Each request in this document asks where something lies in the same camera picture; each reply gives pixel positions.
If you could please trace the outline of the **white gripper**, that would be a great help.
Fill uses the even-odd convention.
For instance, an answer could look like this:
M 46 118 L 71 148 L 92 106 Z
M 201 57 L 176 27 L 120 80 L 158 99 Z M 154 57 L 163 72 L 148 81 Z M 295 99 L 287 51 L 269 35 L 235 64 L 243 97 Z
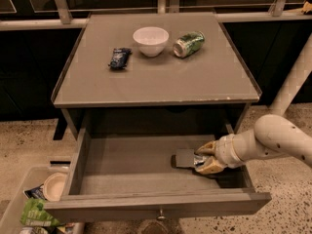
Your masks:
M 209 141 L 199 147 L 196 155 L 209 155 L 202 165 L 195 168 L 201 175 L 212 175 L 220 173 L 224 168 L 235 169 L 244 165 L 244 162 L 236 154 L 233 145 L 234 135 L 230 134 L 221 137 L 216 143 L 215 140 Z

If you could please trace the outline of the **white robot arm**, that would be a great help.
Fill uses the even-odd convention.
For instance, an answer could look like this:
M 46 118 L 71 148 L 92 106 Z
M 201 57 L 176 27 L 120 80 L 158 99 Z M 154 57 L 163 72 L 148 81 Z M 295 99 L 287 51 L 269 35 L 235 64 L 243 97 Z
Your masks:
M 283 117 L 311 71 L 312 35 L 270 105 L 270 114 L 257 119 L 248 131 L 223 136 L 201 146 L 195 153 L 208 159 L 195 171 L 202 175 L 216 174 L 225 168 L 241 167 L 250 160 L 273 159 L 283 155 L 293 156 L 312 167 L 312 137 Z

